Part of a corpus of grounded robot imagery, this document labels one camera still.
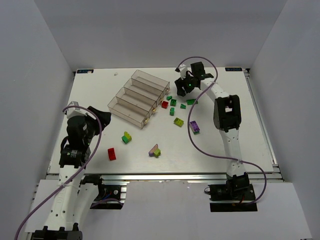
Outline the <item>green square lego upside-down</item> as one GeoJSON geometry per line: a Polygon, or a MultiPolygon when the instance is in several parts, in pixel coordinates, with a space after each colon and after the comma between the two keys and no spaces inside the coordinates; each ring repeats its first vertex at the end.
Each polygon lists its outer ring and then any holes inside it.
{"type": "Polygon", "coordinates": [[[175,107],[176,104],[177,104],[177,100],[176,100],[176,99],[171,99],[170,105],[173,106],[173,107],[175,107]]]}

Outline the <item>green long lego brick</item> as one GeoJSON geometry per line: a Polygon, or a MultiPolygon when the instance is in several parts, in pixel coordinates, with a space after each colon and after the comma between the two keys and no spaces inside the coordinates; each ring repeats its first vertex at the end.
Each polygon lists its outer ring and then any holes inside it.
{"type": "Polygon", "coordinates": [[[193,104],[198,104],[198,101],[196,99],[187,99],[186,103],[188,106],[191,106],[193,104]]]}

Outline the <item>green lego with number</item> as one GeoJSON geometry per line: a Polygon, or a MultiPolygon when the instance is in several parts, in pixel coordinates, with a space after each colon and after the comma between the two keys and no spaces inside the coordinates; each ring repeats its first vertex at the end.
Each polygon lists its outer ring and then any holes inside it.
{"type": "Polygon", "coordinates": [[[169,114],[170,114],[171,116],[174,116],[174,115],[175,115],[175,108],[174,108],[174,107],[171,107],[171,108],[170,108],[169,114]]]}

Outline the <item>red square lego brick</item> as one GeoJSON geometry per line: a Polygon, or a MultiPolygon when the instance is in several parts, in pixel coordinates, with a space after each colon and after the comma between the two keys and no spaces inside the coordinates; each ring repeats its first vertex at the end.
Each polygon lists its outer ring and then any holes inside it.
{"type": "Polygon", "coordinates": [[[169,103],[167,101],[163,101],[161,103],[161,107],[164,108],[164,109],[166,109],[168,106],[169,106],[169,103]]]}

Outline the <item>green and lime lego stack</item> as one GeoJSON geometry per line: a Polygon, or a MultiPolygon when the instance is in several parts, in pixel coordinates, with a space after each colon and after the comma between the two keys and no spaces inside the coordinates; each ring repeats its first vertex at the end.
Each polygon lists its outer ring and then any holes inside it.
{"type": "Polygon", "coordinates": [[[125,144],[128,144],[132,140],[132,136],[127,131],[125,131],[121,139],[125,144]]]}

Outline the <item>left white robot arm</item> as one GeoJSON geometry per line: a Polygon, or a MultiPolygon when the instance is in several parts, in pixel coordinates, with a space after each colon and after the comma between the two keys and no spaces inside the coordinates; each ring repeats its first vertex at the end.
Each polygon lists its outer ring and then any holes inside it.
{"type": "Polygon", "coordinates": [[[94,137],[111,122],[110,112],[71,105],[65,110],[67,135],[60,145],[59,177],[53,203],[43,228],[32,233],[33,240],[81,240],[81,223],[91,204],[102,194],[99,175],[84,176],[96,150],[90,149],[94,137]]]}

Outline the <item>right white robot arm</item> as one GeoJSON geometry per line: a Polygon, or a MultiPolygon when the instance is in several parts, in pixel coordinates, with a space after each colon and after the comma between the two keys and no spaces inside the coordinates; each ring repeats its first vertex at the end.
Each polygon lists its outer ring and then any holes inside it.
{"type": "Polygon", "coordinates": [[[191,70],[180,64],[175,71],[180,73],[174,83],[177,95],[184,97],[195,88],[201,90],[200,96],[207,94],[213,102],[213,124],[222,138],[224,156],[217,159],[228,160],[225,187],[216,190],[218,196],[228,195],[228,198],[242,203],[245,193],[250,187],[249,176],[242,163],[239,143],[239,128],[242,122],[240,98],[224,91],[217,83],[218,73],[206,73],[201,61],[192,63],[191,70]]]}

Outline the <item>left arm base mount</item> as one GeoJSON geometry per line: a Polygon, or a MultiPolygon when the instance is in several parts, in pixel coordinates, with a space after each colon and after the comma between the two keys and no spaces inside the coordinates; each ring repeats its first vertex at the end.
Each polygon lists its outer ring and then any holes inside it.
{"type": "Polygon", "coordinates": [[[106,184],[101,175],[86,175],[80,182],[80,186],[93,187],[97,190],[97,194],[90,205],[93,210],[121,210],[123,203],[121,202],[122,186],[119,184],[106,184]]]}

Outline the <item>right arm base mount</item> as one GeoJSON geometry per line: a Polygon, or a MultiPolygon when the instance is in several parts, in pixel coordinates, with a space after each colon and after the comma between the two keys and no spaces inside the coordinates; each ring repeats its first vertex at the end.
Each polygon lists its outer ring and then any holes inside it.
{"type": "Polygon", "coordinates": [[[212,213],[257,212],[256,199],[253,185],[247,189],[232,192],[226,184],[211,184],[204,189],[209,196],[210,211],[212,213]]]}

